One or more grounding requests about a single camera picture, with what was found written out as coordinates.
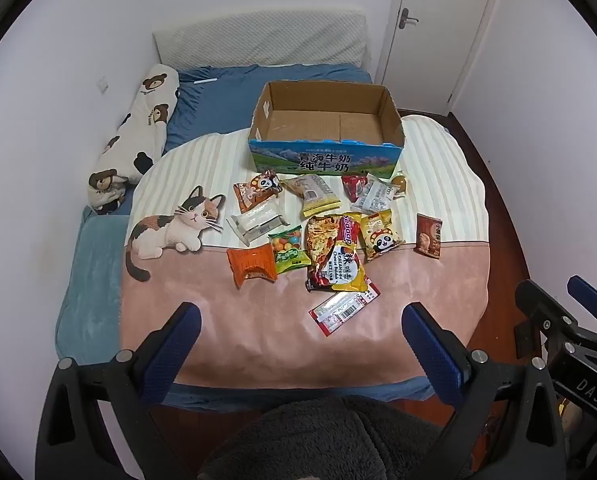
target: door frame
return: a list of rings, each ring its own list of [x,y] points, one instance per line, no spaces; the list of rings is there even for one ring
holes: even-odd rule
[[[487,0],[487,3],[485,4],[485,10],[483,11],[481,22],[476,30],[476,36],[473,38],[473,43],[469,50],[469,54],[467,55],[465,64],[461,69],[456,84],[454,85],[454,89],[450,95],[450,98],[447,101],[447,105],[445,106],[445,114],[450,112],[452,105],[460,94],[461,87],[467,78],[469,70],[483,41],[483,37],[485,36],[489,19],[493,13],[496,1],[498,0]],[[389,19],[387,20],[387,27],[385,28],[385,35],[383,37],[383,48],[381,49],[380,58],[378,59],[378,66],[376,67],[376,76],[374,77],[374,82],[376,84],[383,84],[383,81],[385,80],[387,62],[389,61],[393,40],[396,35],[396,27],[398,25],[398,18],[400,17],[402,5],[403,0],[392,0],[389,7]]]

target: teddy bear pillow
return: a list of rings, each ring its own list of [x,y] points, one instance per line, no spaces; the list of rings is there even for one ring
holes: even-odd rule
[[[141,83],[88,179],[88,201],[98,214],[116,210],[125,199],[126,184],[137,184],[163,155],[178,87],[178,72],[162,64],[154,65]]]

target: metal screw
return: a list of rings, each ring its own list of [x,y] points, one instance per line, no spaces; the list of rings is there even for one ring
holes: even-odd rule
[[[532,366],[538,370],[542,370],[545,368],[545,361],[543,361],[540,357],[534,357],[532,359]]]
[[[62,358],[62,359],[61,359],[61,360],[58,362],[58,367],[59,367],[61,370],[67,370],[67,368],[69,368],[69,367],[72,365],[72,363],[73,363],[73,362],[74,362],[74,361],[72,361],[72,358],[71,358],[71,357],[63,357],[63,358]]]
[[[474,350],[472,352],[472,359],[477,363],[485,363],[488,360],[488,355],[485,350]]]
[[[119,363],[126,363],[128,362],[134,355],[134,352],[131,350],[121,350],[116,354],[116,360]]]

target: snack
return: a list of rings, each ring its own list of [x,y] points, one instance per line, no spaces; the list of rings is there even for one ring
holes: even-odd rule
[[[243,282],[250,278],[265,278],[271,282],[275,282],[278,278],[274,252],[269,244],[253,249],[228,249],[227,259],[238,288],[241,288]]]
[[[342,187],[347,194],[349,201],[354,203],[367,185],[366,175],[342,175]]]
[[[396,195],[394,195],[394,198],[405,196],[405,194],[407,193],[407,176],[402,171],[399,171],[392,177],[390,184],[398,188],[398,191],[396,191]]]
[[[363,216],[360,219],[360,230],[365,240],[368,261],[403,243],[393,228],[391,209]]]
[[[358,200],[351,205],[353,210],[366,214],[378,213],[392,207],[393,197],[398,188],[388,186],[372,174],[367,176],[367,184],[363,187]]]
[[[305,251],[302,251],[300,248],[300,225],[282,233],[274,233],[268,236],[270,237],[272,249],[274,249],[276,272],[279,274],[286,270],[307,267],[312,263],[312,260],[305,254]]]
[[[416,215],[416,247],[415,251],[440,258],[440,227],[443,221],[422,214]]]
[[[281,184],[303,198],[303,216],[306,218],[341,205],[339,198],[318,175],[295,176]]]
[[[307,222],[307,290],[348,290],[365,292],[363,269],[356,244],[360,224],[352,216],[312,217]]]
[[[280,180],[272,170],[264,171],[256,175],[247,184],[237,182],[234,184],[234,193],[238,199],[238,206],[241,213],[249,211],[257,204],[264,202],[269,197],[280,193],[283,188],[280,186]]]
[[[339,292],[309,311],[309,315],[326,336],[331,335],[366,304],[380,296],[380,291],[369,278],[365,277],[365,282],[365,292]]]
[[[283,215],[283,209],[278,200],[271,198],[238,216],[228,216],[227,223],[236,236],[249,247],[250,242],[259,236],[269,233],[281,224],[288,225]]]

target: door handle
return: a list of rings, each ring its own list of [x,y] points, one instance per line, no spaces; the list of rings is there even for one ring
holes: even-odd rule
[[[407,7],[403,7],[403,12],[401,12],[401,19],[398,22],[398,28],[405,28],[407,20],[412,20],[413,22],[419,22],[418,18],[411,18],[409,16],[409,9]]]

